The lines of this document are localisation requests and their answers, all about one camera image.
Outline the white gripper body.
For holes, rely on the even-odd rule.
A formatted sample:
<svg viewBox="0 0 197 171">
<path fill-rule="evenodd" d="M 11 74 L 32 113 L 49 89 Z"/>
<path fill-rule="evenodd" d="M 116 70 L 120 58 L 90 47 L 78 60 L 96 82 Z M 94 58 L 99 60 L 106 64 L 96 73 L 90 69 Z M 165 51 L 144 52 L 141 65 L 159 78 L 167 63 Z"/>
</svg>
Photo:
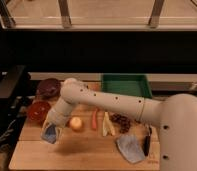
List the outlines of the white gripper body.
<svg viewBox="0 0 197 171">
<path fill-rule="evenodd" d="M 57 127 L 64 128 L 66 123 L 69 121 L 70 114 L 71 109 L 68 107 L 58 108 L 53 106 L 47 114 L 46 122 Z"/>
</svg>

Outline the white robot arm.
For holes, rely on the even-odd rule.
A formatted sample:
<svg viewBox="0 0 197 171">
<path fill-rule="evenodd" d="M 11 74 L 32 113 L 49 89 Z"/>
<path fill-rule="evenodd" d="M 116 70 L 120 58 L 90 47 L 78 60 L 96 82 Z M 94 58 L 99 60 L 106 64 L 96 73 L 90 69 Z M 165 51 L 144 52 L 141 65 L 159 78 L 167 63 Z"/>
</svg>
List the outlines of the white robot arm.
<svg viewBox="0 0 197 171">
<path fill-rule="evenodd" d="M 93 91 L 74 78 L 63 82 L 60 97 L 49 110 L 41 137 L 59 138 L 77 104 L 123 114 L 159 129 L 160 171 L 197 171 L 197 97 L 177 94 L 164 101 Z"/>
</svg>

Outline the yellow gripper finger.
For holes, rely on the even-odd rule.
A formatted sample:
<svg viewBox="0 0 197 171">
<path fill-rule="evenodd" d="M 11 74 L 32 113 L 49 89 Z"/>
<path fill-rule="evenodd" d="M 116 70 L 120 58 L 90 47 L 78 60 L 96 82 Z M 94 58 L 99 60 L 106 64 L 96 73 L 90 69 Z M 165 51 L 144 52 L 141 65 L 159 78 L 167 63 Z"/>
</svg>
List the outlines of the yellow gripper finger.
<svg viewBox="0 0 197 171">
<path fill-rule="evenodd" d="M 44 122 L 41 129 L 41 135 L 43 135 L 46 132 L 47 126 L 48 122 Z"/>
<path fill-rule="evenodd" d="M 56 138 L 59 139 L 59 137 L 61 136 L 63 132 L 63 128 L 62 127 L 56 127 L 55 128 L 55 133 L 56 133 Z"/>
</svg>

